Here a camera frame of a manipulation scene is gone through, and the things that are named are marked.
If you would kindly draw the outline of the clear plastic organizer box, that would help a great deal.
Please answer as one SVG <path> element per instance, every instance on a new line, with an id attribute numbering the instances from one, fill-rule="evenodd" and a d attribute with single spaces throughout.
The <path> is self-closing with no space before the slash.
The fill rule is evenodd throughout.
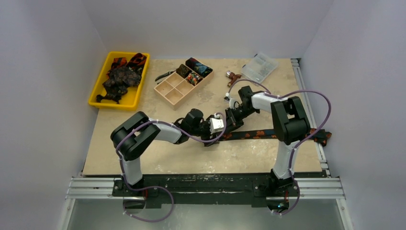
<path id="1" fill-rule="evenodd" d="M 274 70 L 279 62 L 262 52 L 257 53 L 248 64 L 241 69 L 241 75 L 257 83 L 262 83 Z"/>

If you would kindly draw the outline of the rolled colourful floral tie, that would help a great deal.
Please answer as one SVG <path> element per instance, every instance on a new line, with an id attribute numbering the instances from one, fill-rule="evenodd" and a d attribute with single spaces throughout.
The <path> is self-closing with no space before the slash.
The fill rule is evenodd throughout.
<path id="1" fill-rule="evenodd" d="M 186 76 L 186 81 L 188 83 L 190 83 L 193 86 L 196 86 L 197 84 L 199 84 L 202 80 L 203 77 L 201 77 L 200 75 L 194 73 L 194 72 L 190 72 L 187 76 Z"/>

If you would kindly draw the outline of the dark orange floral tie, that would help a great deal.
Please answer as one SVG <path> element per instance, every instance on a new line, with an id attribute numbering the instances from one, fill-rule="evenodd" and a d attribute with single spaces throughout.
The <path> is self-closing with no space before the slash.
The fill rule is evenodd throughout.
<path id="1" fill-rule="evenodd" d="M 331 138 L 332 133 L 319 130 L 310 139 L 316 143 L 321 144 L 323 147 L 327 145 L 327 141 Z M 273 129 L 263 130 L 250 130 L 250 131 L 234 131 L 228 134 L 223 134 L 219 141 L 241 140 L 241 139 L 277 139 Z"/>

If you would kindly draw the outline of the red black striped tie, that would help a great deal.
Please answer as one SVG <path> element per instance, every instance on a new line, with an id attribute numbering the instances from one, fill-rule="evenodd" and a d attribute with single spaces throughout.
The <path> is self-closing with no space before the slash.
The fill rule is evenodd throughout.
<path id="1" fill-rule="evenodd" d="M 111 69 L 107 72 L 107 74 L 110 74 L 113 69 L 125 67 L 138 75 L 142 75 L 146 62 L 147 56 L 142 53 L 136 53 L 130 60 L 127 60 L 125 57 L 116 57 L 113 59 Z"/>

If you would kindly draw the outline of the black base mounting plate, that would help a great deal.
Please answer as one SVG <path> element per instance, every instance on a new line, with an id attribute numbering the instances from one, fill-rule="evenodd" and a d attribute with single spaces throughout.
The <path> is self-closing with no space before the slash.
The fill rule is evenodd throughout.
<path id="1" fill-rule="evenodd" d="M 271 191 L 269 172 L 219 174 L 144 174 L 143 190 L 132 191 L 123 179 L 113 182 L 112 195 L 126 200 L 140 198 L 147 208 L 163 204 L 250 205 L 284 211 L 297 198 L 297 185 Z"/>

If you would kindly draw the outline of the rolled blue floral tie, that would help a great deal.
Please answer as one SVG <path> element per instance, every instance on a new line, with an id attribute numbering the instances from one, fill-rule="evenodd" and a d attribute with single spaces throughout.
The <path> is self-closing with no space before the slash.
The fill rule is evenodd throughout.
<path id="1" fill-rule="evenodd" d="M 207 77 L 210 73 L 213 72 L 213 69 L 211 67 L 204 65 L 203 63 L 192 57 L 185 61 L 185 65 L 202 78 Z"/>

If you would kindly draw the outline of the brown metal pipe fitting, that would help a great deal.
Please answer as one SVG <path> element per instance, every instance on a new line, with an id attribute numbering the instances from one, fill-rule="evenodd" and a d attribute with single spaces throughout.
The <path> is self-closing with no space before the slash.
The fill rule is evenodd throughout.
<path id="1" fill-rule="evenodd" d="M 234 72 L 227 71 L 226 77 L 230 79 L 230 82 L 227 84 L 227 87 L 230 88 L 238 79 L 242 77 L 241 74 L 235 74 Z"/>

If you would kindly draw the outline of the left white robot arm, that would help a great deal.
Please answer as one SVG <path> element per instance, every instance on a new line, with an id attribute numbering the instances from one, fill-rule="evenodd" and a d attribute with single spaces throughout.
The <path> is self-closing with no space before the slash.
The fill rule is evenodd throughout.
<path id="1" fill-rule="evenodd" d="M 226 116 L 216 113 L 203 119 L 200 110 L 190 110 L 184 118 L 173 123 L 148 117 L 137 112 L 118 126 L 110 135 L 119 159 L 124 181 L 124 190 L 131 196 L 139 195 L 143 190 L 141 155 L 153 141 L 165 141 L 182 144 L 189 139 L 211 145 L 219 140 L 226 130 Z"/>

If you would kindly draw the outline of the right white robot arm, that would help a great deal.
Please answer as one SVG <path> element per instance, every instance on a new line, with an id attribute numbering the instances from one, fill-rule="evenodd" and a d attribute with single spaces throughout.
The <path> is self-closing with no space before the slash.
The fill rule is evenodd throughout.
<path id="1" fill-rule="evenodd" d="M 244 118 L 253 113 L 265 111 L 271 114 L 279 144 L 268 187 L 273 194 L 280 195 L 293 184 L 297 150 L 311 130 L 302 101 L 297 96 L 287 98 L 264 91 L 253 92 L 249 86 L 242 87 L 238 94 L 241 103 L 232 99 L 228 92 L 225 95 L 229 103 L 226 109 L 226 131 L 242 127 Z"/>

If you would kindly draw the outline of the yellow plastic bin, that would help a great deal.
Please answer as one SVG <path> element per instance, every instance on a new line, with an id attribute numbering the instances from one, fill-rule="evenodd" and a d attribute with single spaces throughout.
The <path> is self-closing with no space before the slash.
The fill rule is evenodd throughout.
<path id="1" fill-rule="evenodd" d="M 138 107 L 150 54 L 111 51 L 89 97 L 99 109 L 134 111 Z"/>

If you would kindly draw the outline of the wooden compartment box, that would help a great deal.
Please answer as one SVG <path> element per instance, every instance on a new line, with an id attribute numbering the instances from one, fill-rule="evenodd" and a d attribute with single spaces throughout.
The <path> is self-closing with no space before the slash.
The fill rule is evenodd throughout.
<path id="1" fill-rule="evenodd" d="M 189 98 L 193 93 L 207 85 L 213 77 L 214 69 L 213 72 L 203 78 L 199 84 L 193 86 L 175 71 L 173 74 L 166 77 L 160 84 L 157 84 L 157 86 L 154 87 L 154 90 L 159 96 L 162 96 L 169 103 L 175 105 L 182 99 Z"/>

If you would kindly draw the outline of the black pliers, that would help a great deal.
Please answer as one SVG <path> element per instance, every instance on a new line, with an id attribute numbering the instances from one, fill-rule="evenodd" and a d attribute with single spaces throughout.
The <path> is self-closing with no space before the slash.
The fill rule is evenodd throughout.
<path id="1" fill-rule="evenodd" d="M 173 74 L 175 72 L 175 70 L 173 71 L 168 71 L 164 74 L 159 75 L 158 77 L 155 78 L 155 83 L 156 84 L 160 84 L 166 77 L 168 77 L 169 75 Z"/>

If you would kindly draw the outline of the dark patterned tie pile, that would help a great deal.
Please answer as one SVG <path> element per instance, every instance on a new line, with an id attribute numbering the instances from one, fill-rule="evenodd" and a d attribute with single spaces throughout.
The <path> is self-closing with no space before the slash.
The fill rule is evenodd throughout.
<path id="1" fill-rule="evenodd" d="M 107 75 L 108 79 L 102 84 L 106 94 L 96 96 L 96 102 L 98 103 L 102 100 L 111 100 L 120 104 L 122 97 L 128 93 L 128 88 L 137 87 L 141 82 L 141 75 L 125 67 L 113 69 Z"/>

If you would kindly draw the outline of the rolled olive patterned tie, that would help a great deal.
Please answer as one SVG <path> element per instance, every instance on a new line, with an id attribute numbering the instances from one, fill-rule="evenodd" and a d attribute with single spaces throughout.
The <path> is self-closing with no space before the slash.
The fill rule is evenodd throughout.
<path id="1" fill-rule="evenodd" d="M 180 66 L 176 69 L 176 73 L 180 75 L 183 79 L 188 77 L 188 75 L 192 72 L 192 70 L 185 66 L 184 64 L 180 64 Z"/>

